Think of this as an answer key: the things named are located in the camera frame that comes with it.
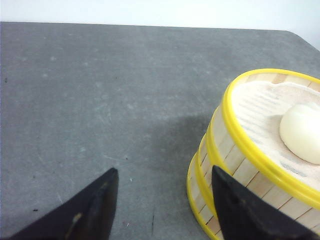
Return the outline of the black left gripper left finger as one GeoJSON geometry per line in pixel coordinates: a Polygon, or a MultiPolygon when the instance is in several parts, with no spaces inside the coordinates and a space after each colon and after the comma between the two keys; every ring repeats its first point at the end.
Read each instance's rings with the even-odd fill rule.
{"type": "Polygon", "coordinates": [[[71,199],[9,238],[108,240],[115,219],[118,170],[110,168],[71,199]]]}

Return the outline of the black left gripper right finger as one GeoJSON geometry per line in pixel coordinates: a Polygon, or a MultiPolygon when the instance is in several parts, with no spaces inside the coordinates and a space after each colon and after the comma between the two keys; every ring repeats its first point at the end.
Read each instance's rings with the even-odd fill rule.
{"type": "Polygon", "coordinates": [[[212,193],[225,240],[318,240],[320,236],[264,202],[222,168],[212,167],[212,193]]]}

